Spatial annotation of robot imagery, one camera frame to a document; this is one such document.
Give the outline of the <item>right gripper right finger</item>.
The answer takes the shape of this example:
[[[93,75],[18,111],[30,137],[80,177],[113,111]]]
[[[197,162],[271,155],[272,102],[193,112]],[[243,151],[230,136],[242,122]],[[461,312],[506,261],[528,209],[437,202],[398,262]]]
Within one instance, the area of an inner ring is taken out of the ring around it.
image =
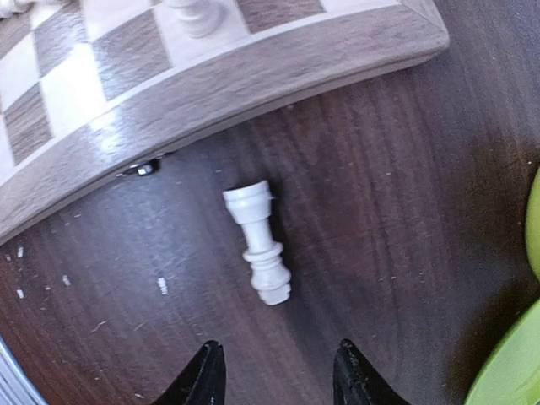
[[[332,389],[334,405],[408,405],[349,339],[334,356]]]

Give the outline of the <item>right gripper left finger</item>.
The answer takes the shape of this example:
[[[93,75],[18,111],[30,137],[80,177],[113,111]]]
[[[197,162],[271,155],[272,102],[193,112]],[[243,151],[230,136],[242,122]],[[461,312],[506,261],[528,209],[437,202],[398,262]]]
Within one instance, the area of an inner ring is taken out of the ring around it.
[[[153,405],[224,405],[226,363],[223,346],[209,340],[194,354]]]

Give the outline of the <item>white king chess piece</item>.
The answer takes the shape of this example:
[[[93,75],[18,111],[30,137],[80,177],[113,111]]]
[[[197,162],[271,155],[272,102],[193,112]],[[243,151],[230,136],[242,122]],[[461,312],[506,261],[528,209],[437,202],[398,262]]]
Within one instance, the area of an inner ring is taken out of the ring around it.
[[[291,292],[291,273],[284,266],[283,245],[269,224],[273,196],[267,181],[223,192],[225,206],[246,238],[243,258],[251,267],[251,286],[266,305],[285,302]]]

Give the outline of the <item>wooden chess board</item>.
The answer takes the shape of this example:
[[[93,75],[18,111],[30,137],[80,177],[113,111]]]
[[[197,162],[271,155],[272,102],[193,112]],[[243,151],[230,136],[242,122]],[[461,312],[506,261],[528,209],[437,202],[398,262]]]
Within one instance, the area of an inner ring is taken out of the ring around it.
[[[165,1],[2,2],[2,241],[146,160],[450,42],[432,1],[220,2],[201,39]]]

